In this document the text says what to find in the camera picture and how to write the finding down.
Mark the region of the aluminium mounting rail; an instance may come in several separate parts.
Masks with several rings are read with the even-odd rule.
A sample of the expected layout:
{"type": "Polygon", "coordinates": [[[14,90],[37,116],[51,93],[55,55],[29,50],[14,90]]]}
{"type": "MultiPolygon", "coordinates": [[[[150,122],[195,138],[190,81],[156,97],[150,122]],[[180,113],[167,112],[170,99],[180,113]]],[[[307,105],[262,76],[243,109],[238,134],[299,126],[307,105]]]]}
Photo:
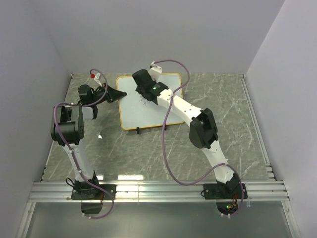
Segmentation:
{"type": "MultiPolygon", "coordinates": [[[[183,186],[174,181],[115,180],[115,202],[205,202],[200,195],[203,183],[183,186]]],[[[245,181],[248,201],[288,201],[282,181],[245,181]]],[[[62,181],[33,183],[29,202],[72,202],[71,187],[62,181]]]]}

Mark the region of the yellow framed whiteboard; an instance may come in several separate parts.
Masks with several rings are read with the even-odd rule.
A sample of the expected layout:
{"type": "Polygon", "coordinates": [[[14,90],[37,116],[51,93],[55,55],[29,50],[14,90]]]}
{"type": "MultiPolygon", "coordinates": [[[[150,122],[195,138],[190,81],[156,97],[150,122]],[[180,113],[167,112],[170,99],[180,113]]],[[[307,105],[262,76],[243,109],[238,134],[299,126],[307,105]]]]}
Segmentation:
{"type": "MultiPolygon", "coordinates": [[[[163,73],[159,81],[167,85],[171,90],[181,86],[179,73],[163,73]]],[[[137,85],[131,75],[118,77],[116,87],[117,90],[127,93],[127,96],[119,100],[122,129],[134,130],[136,127],[162,126],[167,109],[142,98],[135,91],[137,85]]],[[[170,112],[166,124],[174,125],[182,124],[183,122],[180,117],[170,112]]]]}

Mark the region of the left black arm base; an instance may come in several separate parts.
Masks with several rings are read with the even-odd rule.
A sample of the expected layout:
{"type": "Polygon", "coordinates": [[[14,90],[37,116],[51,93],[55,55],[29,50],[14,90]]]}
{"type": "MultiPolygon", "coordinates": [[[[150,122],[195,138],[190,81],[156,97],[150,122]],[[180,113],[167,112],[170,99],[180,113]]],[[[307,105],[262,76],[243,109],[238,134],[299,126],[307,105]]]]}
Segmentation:
{"type": "Polygon", "coordinates": [[[71,194],[71,200],[81,201],[81,211],[84,214],[98,214],[102,210],[102,203],[104,201],[111,201],[115,198],[116,187],[115,184],[98,184],[99,187],[107,191],[107,195],[103,191],[90,186],[86,182],[76,181],[71,194]]]}

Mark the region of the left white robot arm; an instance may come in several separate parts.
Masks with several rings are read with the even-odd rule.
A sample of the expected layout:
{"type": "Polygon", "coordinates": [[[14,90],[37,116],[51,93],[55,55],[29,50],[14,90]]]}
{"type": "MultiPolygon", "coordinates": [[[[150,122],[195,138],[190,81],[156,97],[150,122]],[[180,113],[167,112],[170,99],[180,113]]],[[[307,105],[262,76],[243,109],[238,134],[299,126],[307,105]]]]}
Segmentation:
{"type": "Polygon", "coordinates": [[[84,149],[84,121],[97,118],[98,104],[113,103],[127,96],[127,93],[106,84],[97,89],[83,84],[77,91],[80,98],[77,104],[60,103],[54,107],[51,137],[64,149],[72,164],[75,172],[75,182],[71,185],[73,189],[82,191],[88,199],[95,199],[101,188],[84,149]]]}

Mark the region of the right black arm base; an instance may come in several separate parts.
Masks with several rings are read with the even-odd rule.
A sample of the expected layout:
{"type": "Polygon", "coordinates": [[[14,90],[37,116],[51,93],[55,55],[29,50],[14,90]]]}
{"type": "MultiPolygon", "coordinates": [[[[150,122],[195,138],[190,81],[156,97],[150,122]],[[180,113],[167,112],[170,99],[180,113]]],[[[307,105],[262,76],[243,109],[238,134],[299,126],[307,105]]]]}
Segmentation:
{"type": "Polygon", "coordinates": [[[220,183],[204,183],[200,195],[204,200],[215,200],[219,213],[228,218],[238,212],[238,201],[248,198],[246,186],[240,182],[232,190],[220,183]]]}

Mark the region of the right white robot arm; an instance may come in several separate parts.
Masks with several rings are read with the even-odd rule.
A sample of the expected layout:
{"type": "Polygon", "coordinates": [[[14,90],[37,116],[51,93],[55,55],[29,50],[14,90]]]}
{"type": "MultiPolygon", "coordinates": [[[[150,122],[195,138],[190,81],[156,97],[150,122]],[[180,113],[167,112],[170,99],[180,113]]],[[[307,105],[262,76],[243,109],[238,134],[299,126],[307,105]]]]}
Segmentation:
{"type": "Polygon", "coordinates": [[[175,94],[167,85],[156,81],[148,70],[141,69],[132,74],[137,85],[136,92],[149,102],[167,109],[163,126],[170,112],[179,116],[189,127],[189,140],[206,156],[211,168],[198,181],[214,172],[219,194],[230,198],[236,189],[243,189],[237,172],[228,164],[220,147],[218,129],[210,109],[193,106],[175,94]]]}

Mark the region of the side aluminium rail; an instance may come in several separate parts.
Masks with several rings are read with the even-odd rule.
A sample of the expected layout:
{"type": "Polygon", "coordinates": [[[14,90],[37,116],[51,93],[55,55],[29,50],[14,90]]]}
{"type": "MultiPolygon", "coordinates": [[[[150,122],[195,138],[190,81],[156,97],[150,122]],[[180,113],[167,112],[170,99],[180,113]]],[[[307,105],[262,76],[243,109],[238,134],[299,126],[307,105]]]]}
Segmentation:
{"type": "Polygon", "coordinates": [[[262,134],[261,134],[261,131],[260,131],[260,127],[259,127],[259,124],[258,124],[258,121],[257,121],[257,118],[256,118],[256,114],[255,114],[255,111],[254,111],[254,108],[253,108],[253,105],[252,105],[252,102],[251,102],[251,98],[250,98],[250,95],[249,95],[249,92],[248,92],[248,89],[247,89],[247,85],[246,85],[246,82],[245,82],[245,75],[244,74],[239,74],[239,79],[240,79],[240,81],[242,83],[242,88],[243,88],[244,94],[246,96],[246,100],[247,100],[248,107],[249,107],[249,110],[250,110],[250,113],[251,113],[253,124],[255,126],[256,135],[257,135],[257,138],[258,138],[258,142],[260,144],[260,149],[261,149],[262,156],[263,156],[263,159],[264,159],[266,172],[267,172],[267,174],[269,176],[269,180],[276,180],[276,176],[274,174],[272,165],[270,163],[270,160],[269,160],[269,157],[268,157],[268,154],[267,154],[267,150],[266,150],[266,147],[265,147],[265,144],[264,144],[264,141],[263,141],[263,138],[262,138],[262,134]]]}

